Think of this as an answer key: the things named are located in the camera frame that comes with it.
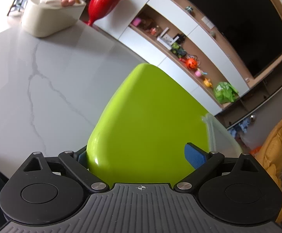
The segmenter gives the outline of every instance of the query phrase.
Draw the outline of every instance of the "blue gripper pad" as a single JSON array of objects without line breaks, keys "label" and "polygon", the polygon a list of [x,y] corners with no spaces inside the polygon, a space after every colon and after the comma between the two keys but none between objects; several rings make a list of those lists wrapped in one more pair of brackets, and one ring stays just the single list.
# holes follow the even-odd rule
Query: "blue gripper pad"
[{"label": "blue gripper pad", "polygon": [[205,155],[197,151],[189,144],[184,146],[184,156],[185,159],[194,167],[194,169],[197,169],[207,161]]}]

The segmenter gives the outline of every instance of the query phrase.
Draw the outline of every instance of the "yellow plush toy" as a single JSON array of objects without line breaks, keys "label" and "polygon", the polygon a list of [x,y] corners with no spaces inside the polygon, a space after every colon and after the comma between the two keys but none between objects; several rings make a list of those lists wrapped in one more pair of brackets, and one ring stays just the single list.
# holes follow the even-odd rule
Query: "yellow plush toy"
[{"label": "yellow plush toy", "polygon": [[[270,132],[255,158],[282,190],[279,178],[282,173],[282,120]],[[280,223],[281,221],[282,209],[276,222]]]}]

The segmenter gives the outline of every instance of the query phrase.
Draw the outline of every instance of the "wooden shelf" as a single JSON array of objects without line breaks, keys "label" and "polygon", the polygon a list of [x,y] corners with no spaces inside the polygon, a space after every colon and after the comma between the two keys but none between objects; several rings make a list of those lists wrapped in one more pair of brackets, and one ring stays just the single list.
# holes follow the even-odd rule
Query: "wooden shelf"
[{"label": "wooden shelf", "polygon": [[249,114],[282,87],[282,62],[236,103],[223,104],[223,111],[216,118],[226,127]]},{"label": "wooden shelf", "polygon": [[264,102],[269,96],[270,95],[266,91],[264,85],[259,84],[242,97],[242,103],[247,112],[250,112]]},{"label": "wooden shelf", "polygon": [[282,86],[282,64],[277,66],[265,79],[264,84],[270,95]]},{"label": "wooden shelf", "polygon": [[224,110],[220,114],[220,117],[218,120],[222,121],[224,120],[224,126],[227,128],[240,120],[244,115],[246,115],[248,112],[244,108],[243,104],[241,103],[240,100],[236,101],[233,103],[228,109]]},{"label": "wooden shelf", "polygon": [[[189,0],[172,0],[176,5],[178,5],[180,8],[182,8],[185,12],[185,8],[187,6],[191,6],[193,8],[192,14],[189,14],[191,18],[193,18],[208,34],[209,36],[218,44],[218,46],[223,50],[223,52],[226,54],[227,57],[231,60],[231,62],[234,64],[240,75],[243,77],[243,79],[246,78],[253,78],[250,74],[249,70],[245,66],[244,62],[241,60],[237,52],[234,50],[232,45],[229,43],[229,41],[219,32],[219,30],[214,27],[210,29],[203,21],[202,18],[205,16],[193,3],[191,3]],[[216,38],[214,39],[210,35],[210,31],[214,31],[216,33]]]},{"label": "wooden shelf", "polygon": [[163,52],[168,58],[170,58],[173,62],[175,62],[183,71],[185,71],[186,74],[188,74],[199,86],[201,86],[202,88],[205,89],[205,91],[210,95],[210,97],[215,100],[217,103],[218,101],[216,100],[214,94],[213,94],[213,90],[206,87],[204,85],[204,83],[197,78],[190,70],[188,70],[185,67],[185,64],[181,61],[179,61],[179,59],[172,53],[170,52],[167,48],[165,48],[161,43],[159,43],[156,39],[155,36],[147,33],[145,30],[140,29],[138,27],[133,26],[132,24],[129,25],[130,28],[132,28],[135,32],[137,32],[138,34],[140,34],[143,38],[145,38],[146,40],[148,40],[151,44],[153,44],[156,48],[158,48],[161,52]]}]

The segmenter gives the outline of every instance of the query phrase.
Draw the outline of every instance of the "pink toy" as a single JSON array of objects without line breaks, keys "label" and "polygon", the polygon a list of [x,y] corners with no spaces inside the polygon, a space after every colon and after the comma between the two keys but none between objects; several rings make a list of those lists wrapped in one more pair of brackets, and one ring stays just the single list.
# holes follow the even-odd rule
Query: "pink toy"
[{"label": "pink toy", "polygon": [[131,23],[133,26],[137,27],[141,23],[141,18],[136,17]]},{"label": "pink toy", "polygon": [[195,75],[199,78],[203,76],[203,74],[200,72],[200,70],[196,70]]}]

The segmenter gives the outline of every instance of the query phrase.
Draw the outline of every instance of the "television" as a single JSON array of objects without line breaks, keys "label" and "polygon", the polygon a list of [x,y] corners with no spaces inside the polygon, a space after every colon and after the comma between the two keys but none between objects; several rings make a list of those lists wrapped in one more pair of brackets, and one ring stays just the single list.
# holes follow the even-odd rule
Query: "television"
[{"label": "television", "polygon": [[282,20],[271,0],[190,0],[255,78],[282,54]]}]

